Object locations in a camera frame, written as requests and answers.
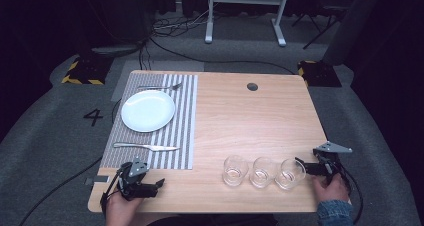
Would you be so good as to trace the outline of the black yellow striped base plate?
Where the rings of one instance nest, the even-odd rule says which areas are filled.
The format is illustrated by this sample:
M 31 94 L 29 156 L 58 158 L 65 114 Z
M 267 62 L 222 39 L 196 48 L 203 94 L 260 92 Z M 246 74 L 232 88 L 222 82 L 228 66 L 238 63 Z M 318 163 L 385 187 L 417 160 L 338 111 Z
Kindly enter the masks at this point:
M 341 87 L 341 82 L 332 66 L 322 61 L 300 61 L 298 74 L 310 87 Z
M 63 83 L 104 85 L 113 58 L 96 57 L 83 59 L 77 57 L 66 72 Z

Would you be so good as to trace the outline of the grey stand post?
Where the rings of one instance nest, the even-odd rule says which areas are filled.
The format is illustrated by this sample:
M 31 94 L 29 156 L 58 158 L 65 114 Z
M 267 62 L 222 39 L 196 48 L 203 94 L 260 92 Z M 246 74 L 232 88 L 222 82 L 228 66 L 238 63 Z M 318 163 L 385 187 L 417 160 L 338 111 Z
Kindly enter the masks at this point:
M 344 63 L 377 1 L 353 0 L 322 58 L 325 64 L 337 66 Z

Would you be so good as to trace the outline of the grey tape strip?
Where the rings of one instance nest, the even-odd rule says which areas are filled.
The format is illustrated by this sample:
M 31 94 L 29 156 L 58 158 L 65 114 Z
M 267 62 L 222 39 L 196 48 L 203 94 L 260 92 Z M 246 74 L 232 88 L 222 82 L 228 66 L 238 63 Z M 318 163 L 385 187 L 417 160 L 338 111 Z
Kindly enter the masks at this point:
M 95 183 L 107 183 L 109 181 L 109 176 L 105 175 L 96 175 L 92 178 L 86 178 L 84 181 L 84 185 L 94 186 Z

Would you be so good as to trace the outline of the white round plate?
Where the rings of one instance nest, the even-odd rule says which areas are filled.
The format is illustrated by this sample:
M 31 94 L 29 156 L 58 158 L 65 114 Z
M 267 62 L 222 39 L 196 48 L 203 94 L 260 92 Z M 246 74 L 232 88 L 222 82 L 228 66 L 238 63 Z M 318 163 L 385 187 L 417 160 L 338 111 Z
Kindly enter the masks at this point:
M 167 93 L 147 90 L 136 93 L 125 101 L 121 119 L 131 130 L 153 132 L 168 124 L 175 110 L 175 103 Z

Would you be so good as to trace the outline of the person's right hand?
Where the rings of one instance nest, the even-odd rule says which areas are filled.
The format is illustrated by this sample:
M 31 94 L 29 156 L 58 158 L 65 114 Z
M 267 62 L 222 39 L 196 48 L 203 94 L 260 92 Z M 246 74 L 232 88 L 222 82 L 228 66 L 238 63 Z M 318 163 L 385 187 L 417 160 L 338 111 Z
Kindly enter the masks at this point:
M 318 176 L 312 177 L 312 183 L 318 202 L 331 200 L 348 202 L 350 200 L 348 189 L 340 174 L 335 174 L 327 185 Z

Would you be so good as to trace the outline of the grey striped placemat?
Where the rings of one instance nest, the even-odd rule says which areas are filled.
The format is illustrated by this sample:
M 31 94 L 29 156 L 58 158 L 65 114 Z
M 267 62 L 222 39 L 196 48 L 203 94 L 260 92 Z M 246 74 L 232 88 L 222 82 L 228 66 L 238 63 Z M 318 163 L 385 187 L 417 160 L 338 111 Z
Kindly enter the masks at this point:
M 174 101 L 176 110 L 171 121 L 153 132 L 136 132 L 124 125 L 121 109 L 132 95 L 141 92 L 138 86 L 171 86 L 182 82 L 177 90 L 162 90 Z M 139 157 L 151 169 L 190 170 L 193 166 L 194 131 L 196 118 L 198 76 L 193 74 L 143 74 L 132 72 L 124 89 L 108 142 L 105 147 L 102 168 L 119 168 L 124 162 Z M 113 143 L 179 147 L 175 151 L 153 152 L 148 149 L 114 148 Z

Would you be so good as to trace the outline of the black folding chair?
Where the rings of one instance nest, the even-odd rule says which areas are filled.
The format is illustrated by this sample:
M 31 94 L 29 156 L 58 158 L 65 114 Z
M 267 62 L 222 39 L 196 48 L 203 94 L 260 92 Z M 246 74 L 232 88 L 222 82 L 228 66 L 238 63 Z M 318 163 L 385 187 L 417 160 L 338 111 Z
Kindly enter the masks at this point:
M 317 34 L 303 46 L 303 49 L 307 49 L 335 24 L 340 23 L 350 6 L 350 0 L 308 0 L 299 17 L 292 23 L 294 27 L 301 20 L 309 19 L 317 30 Z

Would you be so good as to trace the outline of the silver table knife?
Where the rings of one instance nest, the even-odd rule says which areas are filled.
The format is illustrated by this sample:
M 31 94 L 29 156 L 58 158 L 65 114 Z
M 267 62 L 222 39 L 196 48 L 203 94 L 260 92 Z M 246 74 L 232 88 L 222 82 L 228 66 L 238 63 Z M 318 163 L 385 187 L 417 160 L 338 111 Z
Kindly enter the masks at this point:
M 175 151 L 179 149 L 179 147 L 174 147 L 174 146 L 146 145 L 146 144 L 124 143 L 124 142 L 115 142 L 113 143 L 113 147 L 114 148 L 135 147 L 135 148 L 148 149 L 153 152 Z

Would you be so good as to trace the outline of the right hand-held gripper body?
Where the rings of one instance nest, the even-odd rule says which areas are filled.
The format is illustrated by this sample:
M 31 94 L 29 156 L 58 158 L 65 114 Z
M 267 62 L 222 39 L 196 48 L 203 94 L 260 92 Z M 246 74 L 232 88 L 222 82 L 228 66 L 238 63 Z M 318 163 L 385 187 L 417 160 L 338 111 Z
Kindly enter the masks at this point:
M 326 177 L 327 184 L 331 183 L 336 174 L 339 174 L 345 183 L 349 184 L 349 180 L 346 176 L 345 169 L 340 161 L 339 155 L 352 152 L 353 150 L 351 148 L 346 148 L 330 141 L 327 141 L 313 149 L 314 156 L 318 159 L 319 164 L 324 168 L 323 176 Z

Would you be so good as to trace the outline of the person's left hand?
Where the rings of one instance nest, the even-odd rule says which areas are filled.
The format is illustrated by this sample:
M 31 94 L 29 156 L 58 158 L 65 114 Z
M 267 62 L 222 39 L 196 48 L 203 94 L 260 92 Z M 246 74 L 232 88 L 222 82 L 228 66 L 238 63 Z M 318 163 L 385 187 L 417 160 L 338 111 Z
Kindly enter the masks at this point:
M 109 197 L 106 205 L 106 226 L 141 226 L 142 219 L 137 214 L 143 198 L 126 200 L 119 192 Z

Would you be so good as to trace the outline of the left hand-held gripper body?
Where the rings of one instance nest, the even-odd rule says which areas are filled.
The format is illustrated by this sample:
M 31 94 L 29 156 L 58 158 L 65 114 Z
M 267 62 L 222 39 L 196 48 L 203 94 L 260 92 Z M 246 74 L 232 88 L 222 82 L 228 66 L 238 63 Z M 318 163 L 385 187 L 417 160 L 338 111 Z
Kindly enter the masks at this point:
M 142 184 L 142 179 L 148 172 L 146 163 L 136 157 L 132 162 L 121 165 L 121 172 L 118 180 L 118 190 L 126 200 L 135 198 L 147 198 L 148 187 Z

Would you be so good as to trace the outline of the clear drinking glass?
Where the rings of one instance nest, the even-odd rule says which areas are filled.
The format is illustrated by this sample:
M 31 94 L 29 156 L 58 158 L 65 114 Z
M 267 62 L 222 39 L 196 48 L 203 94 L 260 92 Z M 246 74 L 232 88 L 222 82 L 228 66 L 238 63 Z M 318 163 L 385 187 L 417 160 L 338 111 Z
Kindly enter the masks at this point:
M 239 155 L 230 155 L 224 161 L 222 178 L 228 186 L 239 186 L 249 171 L 247 161 Z
M 306 177 L 304 166 L 297 159 L 284 160 L 275 177 L 277 185 L 284 190 L 296 187 Z
M 276 163 L 268 157 L 259 157 L 253 163 L 250 182 L 256 188 L 267 187 L 275 178 Z

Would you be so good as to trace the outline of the silver fork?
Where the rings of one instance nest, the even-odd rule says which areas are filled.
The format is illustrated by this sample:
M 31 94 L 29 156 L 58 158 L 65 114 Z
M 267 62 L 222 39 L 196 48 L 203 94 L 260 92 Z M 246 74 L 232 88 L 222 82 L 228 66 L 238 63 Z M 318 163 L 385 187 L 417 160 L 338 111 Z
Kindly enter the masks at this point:
M 138 86 L 137 90 L 177 90 L 183 85 L 182 82 L 171 86 Z

